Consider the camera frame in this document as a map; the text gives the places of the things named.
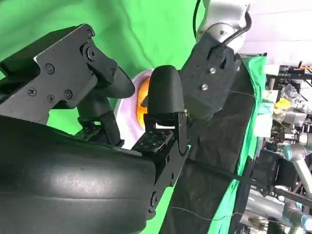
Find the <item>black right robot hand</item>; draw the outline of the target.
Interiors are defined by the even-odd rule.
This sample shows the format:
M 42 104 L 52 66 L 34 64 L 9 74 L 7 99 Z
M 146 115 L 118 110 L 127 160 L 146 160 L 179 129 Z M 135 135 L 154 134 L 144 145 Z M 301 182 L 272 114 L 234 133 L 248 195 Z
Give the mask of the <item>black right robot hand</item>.
M 130 149 L 110 106 L 135 87 L 88 24 L 51 32 L 0 63 L 0 231 L 137 234 L 189 152 L 178 71 L 156 68 L 145 133 Z

